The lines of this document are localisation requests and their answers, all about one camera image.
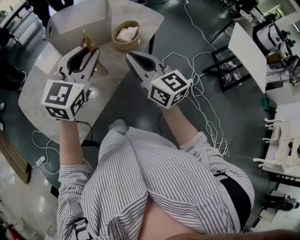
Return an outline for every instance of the striped shirt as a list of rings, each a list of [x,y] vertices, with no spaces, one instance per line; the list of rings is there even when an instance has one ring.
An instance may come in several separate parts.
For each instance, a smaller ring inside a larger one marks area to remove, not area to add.
[[[208,164],[201,161],[205,152]],[[97,239],[138,239],[148,197],[172,218],[199,233],[234,233],[233,219],[213,173],[228,170],[254,190],[247,175],[223,160],[204,133],[176,146],[130,127],[111,130],[101,143],[98,166],[60,169],[58,235],[71,238],[75,217],[67,199],[80,203]]]

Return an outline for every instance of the white tissue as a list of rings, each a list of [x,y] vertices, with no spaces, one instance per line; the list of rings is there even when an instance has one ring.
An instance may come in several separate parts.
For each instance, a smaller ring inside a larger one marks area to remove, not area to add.
[[[117,35],[116,40],[121,43],[130,42],[135,37],[136,31],[137,27],[122,28]]]

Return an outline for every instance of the dark green floor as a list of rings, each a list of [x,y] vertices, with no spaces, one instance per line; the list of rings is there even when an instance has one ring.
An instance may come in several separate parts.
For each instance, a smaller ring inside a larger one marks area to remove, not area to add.
[[[165,16],[163,24],[156,33],[153,51],[153,54],[161,59],[176,52],[192,60],[198,53],[213,51],[212,47],[204,41],[200,31],[192,26],[184,10],[184,3],[184,1],[170,0],[163,5],[151,6]],[[226,17],[226,9],[222,8],[218,1],[191,0],[187,9],[194,24],[204,31],[207,39],[210,39],[229,21]],[[8,58],[27,73],[46,44],[41,40],[42,34],[41,24],[36,20],[20,38],[20,41],[24,43],[24,49],[15,46],[7,53]],[[229,38],[221,35],[214,45],[218,48],[228,42]],[[200,73],[212,63],[209,55],[202,55],[196,59],[195,69]],[[173,69],[178,69],[186,78],[190,78],[192,71],[184,59],[172,56],[166,64]],[[225,159],[244,170],[255,188],[255,206],[247,224],[250,226],[261,210],[263,197],[271,191],[273,186],[269,183],[268,175],[265,173],[261,175],[257,164],[252,162],[252,158],[262,157],[265,151],[265,145],[261,140],[266,135],[263,119],[268,116],[263,106],[264,95],[252,79],[225,93],[221,93],[218,82],[213,76],[205,75],[202,82],[205,96],[220,118],[224,136],[228,141],[230,156]],[[38,149],[31,142],[31,134],[35,128],[18,107],[18,97],[18,93],[0,90],[0,102],[4,101],[7,104],[5,111],[0,112],[0,121],[4,123],[6,133],[20,153],[27,161],[33,163],[44,155],[45,151]],[[157,126],[159,110],[154,105],[148,105],[144,99],[145,95],[141,91],[139,82],[131,73],[128,73],[93,128],[96,139],[101,141],[107,132],[108,125],[116,119],[123,119],[128,125],[136,128],[159,133]],[[217,126],[217,119],[207,102],[203,98],[200,98],[199,102],[207,118]],[[203,116],[188,99],[180,102],[179,106],[199,131],[206,132]],[[160,125],[163,136],[174,142],[163,119]],[[47,138],[37,137],[36,142],[45,146]],[[98,156],[97,148],[84,147],[83,151],[85,158],[95,167]],[[59,167],[57,153],[49,152],[48,168],[51,171],[57,171]],[[50,175],[43,171],[41,173],[54,186],[59,186],[58,175]]]

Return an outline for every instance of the forearm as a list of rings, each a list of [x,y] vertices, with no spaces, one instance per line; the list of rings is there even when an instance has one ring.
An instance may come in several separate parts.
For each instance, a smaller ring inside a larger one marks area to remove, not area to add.
[[[60,120],[60,165],[84,163],[76,121]]]
[[[177,105],[170,109],[161,108],[161,111],[179,145],[196,137],[197,129],[186,119]]]

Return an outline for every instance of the shirt sleeve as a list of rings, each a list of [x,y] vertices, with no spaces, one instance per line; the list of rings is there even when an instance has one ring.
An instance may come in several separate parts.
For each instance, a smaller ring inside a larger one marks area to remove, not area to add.
[[[75,216],[67,199],[75,197],[80,204],[83,189],[93,173],[94,170],[87,163],[73,167],[60,167],[59,182],[61,186],[59,188],[59,207],[57,210],[57,233],[60,240],[71,239],[75,221]]]
[[[199,161],[202,161],[203,165],[205,165],[213,173],[224,170],[231,171],[246,184],[251,192],[254,193],[253,186],[248,176],[237,166],[226,162],[220,151],[210,146],[207,142],[207,137],[203,132],[198,133],[194,139],[181,145],[180,150],[187,152],[196,157]]]

